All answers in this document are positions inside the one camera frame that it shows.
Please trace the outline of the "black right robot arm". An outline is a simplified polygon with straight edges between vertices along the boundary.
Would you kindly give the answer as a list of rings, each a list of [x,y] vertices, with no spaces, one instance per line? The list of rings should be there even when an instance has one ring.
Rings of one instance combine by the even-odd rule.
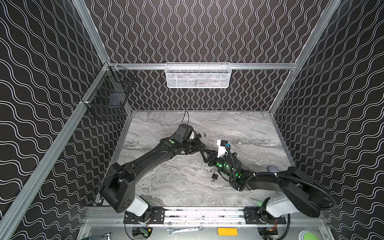
[[[296,167],[277,173],[252,172],[242,167],[236,153],[224,154],[202,150],[204,162],[215,167],[225,175],[231,187],[238,192],[249,190],[268,190],[283,193],[302,214],[317,218],[321,211],[336,208],[335,198],[325,188]]]

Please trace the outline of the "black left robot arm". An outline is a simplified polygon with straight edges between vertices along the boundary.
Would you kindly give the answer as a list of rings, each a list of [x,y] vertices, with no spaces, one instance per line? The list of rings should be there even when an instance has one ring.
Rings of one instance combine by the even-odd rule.
[[[117,213],[129,212],[143,216],[149,204],[136,196],[136,183],[158,165],[177,155],[192,155],[205,149],[201,134],[187,124],[180,124],[170,136],[160,140],[152,150],[138,159],[120,165],[112,164],[99,193]]]

